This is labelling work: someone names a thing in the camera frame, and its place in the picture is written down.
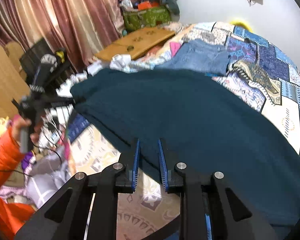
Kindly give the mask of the person left hand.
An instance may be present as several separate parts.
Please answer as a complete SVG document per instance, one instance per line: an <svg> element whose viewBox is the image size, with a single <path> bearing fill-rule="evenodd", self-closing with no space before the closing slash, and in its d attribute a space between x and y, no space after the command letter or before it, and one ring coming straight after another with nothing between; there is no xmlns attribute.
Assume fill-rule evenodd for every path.
<svg viewBox="0 0 300 240"><path fill-rule="evenodd" d="M27 128L31 125L31 121L29 119L24 119L22 117L18 117L12 124L11 127L11 136L12 138L19 143L20 142L20 134L21 129ZM38 122L36 126L34 127L34 133L30 135L30 138L34 144L36 144L39 141L40 132L42 128L42 122Z"/></svg>

